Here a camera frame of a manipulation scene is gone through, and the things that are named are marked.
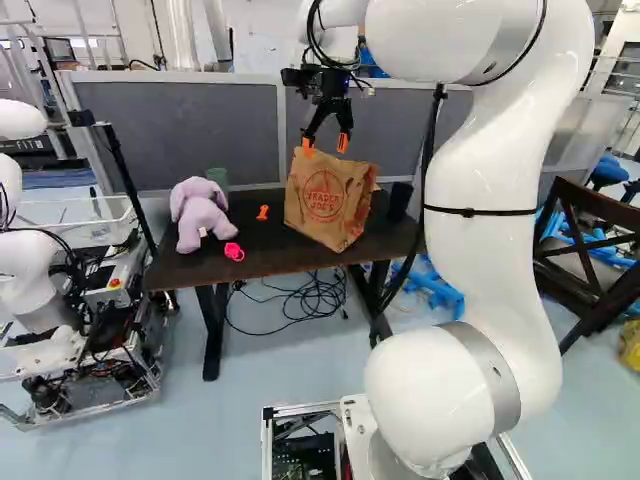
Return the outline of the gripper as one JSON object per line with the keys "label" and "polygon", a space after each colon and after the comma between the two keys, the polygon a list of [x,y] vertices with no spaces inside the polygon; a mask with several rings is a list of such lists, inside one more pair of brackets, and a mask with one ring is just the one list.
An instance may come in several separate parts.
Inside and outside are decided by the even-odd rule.
{"label": "gripper", "polygon": [[335,116],[340,128],[336,151],[346,152],[354,126],[351,99],[345,98],[349,91],[350,80],[349,71],[332,68],[322,68],[312,77],[310,83],[312,103],[317,105],[301,136],[301,146],[307,156],[313,153],[318,128],[326,117],[334,112],[333,100],[338,100]]}

